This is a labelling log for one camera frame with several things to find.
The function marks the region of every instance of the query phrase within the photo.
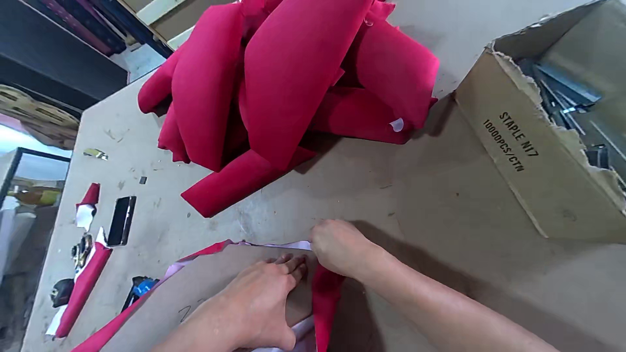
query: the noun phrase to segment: forearm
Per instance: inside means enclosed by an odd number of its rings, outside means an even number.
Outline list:
[[[221,309],[215,297],[204,302],[189,318],[151,352],[231,352],[240,347],[235,314]]]
[[[441,351],[551,351],[552,346],[482,304],[377,248],[356,279],[403,312]]]

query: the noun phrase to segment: right hand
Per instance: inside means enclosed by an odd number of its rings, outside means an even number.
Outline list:
[[[372,255],[382,249],[349,222],[324,220],[313,227],[311,249],[328,270],[357,279]]]

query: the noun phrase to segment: blue object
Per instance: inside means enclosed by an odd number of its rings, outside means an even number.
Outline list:
[[[150,291],[157,282],[158,281],[154,279],[145,279],[139,285],[133,287],[133,293],[141,297],[146,294],[146,292]]]

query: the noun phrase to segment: red fabric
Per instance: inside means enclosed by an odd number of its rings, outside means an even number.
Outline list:
[[[287,170],[371,0],[283,0],[245,49],[250,147]]]
[[[189,159],[213,171],[222,150],[243,30],[242,4],[209,7],[185,43],[172,98]]]
[[[157,105],[172,93],[174,69],[178,64],[178,59],[184,47],[185,45],[183,44],[178,50],[174,51],[156,72],[150,76],[150,79],[141,86],[137,95],[137,102],[141,112],[155,112]]]
[[[368,14],[367,21],[344,60],[344,70],[356,73],[365,89],[391,106],[405,129],[422,128],[439,59],[375,14]]]
[[[290,170],[308,128],[406,142],[426,119],[438,61],[385,22],[394,7],[242,0],[208,8],[138,97],[149,112],[172,95],[158,141],[172,160],[228,170],[183,197],[204,216],[226,209]],[[400,117],[404,129],[393,132],[388,124]]]
[[[396,4],[386,3],[385,1],[374,0],[372,3],[372,8],[370,12],[373,13],[376,17],[381,19],[387,19],[389,15],[396,8]]]
[[[394,132],[393,110],[362,88],[331,87],[317,109],[309,130],[379,142],[404,144],[412,130]]]
[[[87,189],[87,193],[83,197],[83,200],[80,203],[76,203],[76,208],[84,204],[96,205],[98,203],[98,199],[100,197],[100,184],[93,183]]]
[[[91,290],[96,285],[96,281],[100,277],[100,273],[104,269],[111,252],[113,252],[112,249],[106,248],[99,242],[94,243],[94,251],[83,272],[74,282],[74,289],[69,297],[68,306],[61,316],[59,327],[56,329],[55,336],[57,338],[64,338],[69,334],[76,319],[78,319],[78,315],[83,310]]]
[[[341,284],[345,276],[318,265],[311,282],[315,340],[318,352],[326,352],[331,340],[332,321],[341,298]]]
[[[204,249],[200,249],[196,253],[190,254],[187,257],[184,257],[183,259],[180,259],[179,262],[190,261],[192,259],[196,259],[199,256],[206,256],[208,254],[222,252],[224,250],[224,248],[226,248],[227,245],[233,244],[233,243],[234,242],[229,240],[229,239],[227,239],[226,241],[214,243],[211,246],[208,246],[208,247],[206,247]]]
[[[231,240],[218,242],[204,248],[194,254],[191,254],[181,261],[195,259],[198,256],[206,256],[221,252],[227,245],[232,244]],[[341,285],[345,277],[337,275],[321,265],[317,266],[316,273],[311,282],[312,287],[312,308],[313,320],[315,324],[316,343],[318,352],[326,352],[328,341],[331,335],[332,320],[334,319],[337,303],[341,297]],[[149,295],[142,296],[134,302],[130,307],[124,310],[120,315],[111,320],[107,325],[91,335],[87,340],[72,349],[72,352],[96,352],[102,349],[104,345],[120,330],[124,322],[141,306],[141,303]]]
[[[297,147],[289,169],[316,154]],[[233,160],[221,172],[211,173],[181,196],[202,216],[213,217],[234,203],[283,176],[285,171],[273,167],[266,159],[249,150]]]
[[[167,110],[165,121],[161,127],[161,133],[159,133],[158,136],[157,146],[160,149],[171,151],[173,162],[191,162],[189,155],[187,155],[187,150],[185,149],[185,142],[183,142],[183,138],[180,136],[180,131],[178,130],[174,104],[170,104],[170,108]]]
[[[72,352],[96,352],[101,350],[102,347],[104,347],[106,343],[109,342],[113,335],[118,332],[121,326],[124,325],[126,319],[128,319],[128,317],[132,315],[135,309],[143,304],[143,300],[148,296],[149,295],[144,294],[143,296],[139,297],[138,300],[133,302],[133,304],[131,304],[122,313],[120,313],[120,315],[113,318],[110,322],[104,325],[100,330],[96,331],[89,338],[84,340],[81,344],[74,347],[74,349],[72,349]]]

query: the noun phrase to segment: mobile phone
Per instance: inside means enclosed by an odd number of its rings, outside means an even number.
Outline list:
[[[136,201],[137,197],[134,195],[118,198],[115,201],[113,220],[111,221],[111,229],[106,242],[106,245],[109,247],[125,246],[128,242],[128,233],[130,232]]]

